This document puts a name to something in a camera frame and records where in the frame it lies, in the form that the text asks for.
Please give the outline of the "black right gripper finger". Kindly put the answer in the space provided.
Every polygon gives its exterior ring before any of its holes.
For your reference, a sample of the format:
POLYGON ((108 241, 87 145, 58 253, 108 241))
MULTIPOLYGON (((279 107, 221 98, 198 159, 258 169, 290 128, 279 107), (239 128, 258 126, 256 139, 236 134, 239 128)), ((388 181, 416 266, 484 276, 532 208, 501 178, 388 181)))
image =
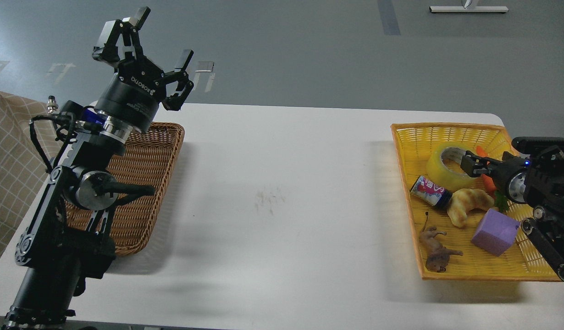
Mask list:
POLYGON ((492 171, 503 162, 499 159, 477 156, 474 153, 466 153, 461 158, 460 168, 463 171, 492 171))
POLYGON ((464 172, 473 178, 487 176, 490 177, 491 169, 489 167, 464 167, 464 172))

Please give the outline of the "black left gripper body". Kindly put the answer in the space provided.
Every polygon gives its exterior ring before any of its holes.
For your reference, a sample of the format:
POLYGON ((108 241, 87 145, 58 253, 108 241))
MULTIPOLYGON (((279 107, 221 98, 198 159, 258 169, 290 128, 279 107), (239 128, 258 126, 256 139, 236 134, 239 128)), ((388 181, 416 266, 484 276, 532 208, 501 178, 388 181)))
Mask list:
POLYGON ((162 75, 163 70, 148 58, 123 60, 95 110, 146 133, 166 96, 165 85, 158 82, 162 75))

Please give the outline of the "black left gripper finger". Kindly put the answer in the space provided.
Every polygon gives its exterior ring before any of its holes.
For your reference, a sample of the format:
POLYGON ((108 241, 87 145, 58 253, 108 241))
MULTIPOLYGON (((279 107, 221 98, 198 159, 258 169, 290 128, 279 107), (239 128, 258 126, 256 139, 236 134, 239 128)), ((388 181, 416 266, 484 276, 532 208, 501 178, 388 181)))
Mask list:
POLYGON ((107 21, 97 44, 93 47, 93 60, 106 63, 115 69, 126 61, 142 62, 144 53, 139 31, 150 12, 150 8, 144 6, 138 8, 131 17, 107 21))
POLYGON ((177 83, 174 94, 167 96, 162 101, 163 107, 165 107, 168 111, 181 110, 183 103, 185 103, 187 97, 190 95, 190 92, 192 92, 194 82, 190 80, 186 69, 190 64, 193 55, 194 51, 192 49, 184 49, 181 56, 175 63, 173 71, 165 73, 162 78, 165 85, 175 82, 177 83))

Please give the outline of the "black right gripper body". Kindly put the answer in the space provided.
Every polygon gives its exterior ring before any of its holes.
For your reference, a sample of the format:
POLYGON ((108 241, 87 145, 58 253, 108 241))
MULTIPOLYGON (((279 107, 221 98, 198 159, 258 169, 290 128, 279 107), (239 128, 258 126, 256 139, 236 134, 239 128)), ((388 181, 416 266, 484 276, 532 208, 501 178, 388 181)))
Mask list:
POLYGON ((519 156, 504 156, 503 159, 487 157, 488 176, 496 188, 515 204, 526 204, 525 178, 530 161, 519 156))

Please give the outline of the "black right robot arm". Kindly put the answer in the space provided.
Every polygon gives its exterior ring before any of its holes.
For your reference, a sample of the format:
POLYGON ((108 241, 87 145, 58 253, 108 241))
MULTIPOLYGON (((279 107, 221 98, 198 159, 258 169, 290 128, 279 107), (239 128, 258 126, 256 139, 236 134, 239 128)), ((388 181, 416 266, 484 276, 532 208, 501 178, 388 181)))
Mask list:
POLYGON ((527 204, 533 215, 521 222, 530 242, 564 282, 564 138, 517 137, 502 159, 467 151, 461 169, 471 177, 486 175, 506 198, 527 204))

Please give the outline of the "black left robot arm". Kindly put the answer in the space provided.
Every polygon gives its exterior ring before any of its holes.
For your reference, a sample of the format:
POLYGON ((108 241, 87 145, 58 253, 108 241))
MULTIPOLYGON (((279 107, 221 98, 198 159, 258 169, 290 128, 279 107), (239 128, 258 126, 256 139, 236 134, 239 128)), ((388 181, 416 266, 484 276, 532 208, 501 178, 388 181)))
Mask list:
POLYGON ((194 83, 185 49, 173 71, 144 55, 139 31, 150 8, 105 23, 92 57, 114 68, 95 106, 49 96, 47 113, 30 120, 30 138, 47 180, 30 224, 15 249, 27 267, 2 330, 61 330, 74 317, 71 299, 87 278, 101 279, 116 258, 111 226, 118 207, 153 196, 151 185, 119 182, 107 167, 123 156, 132 133, 146 133, 158 109, 179 111, 194 83))

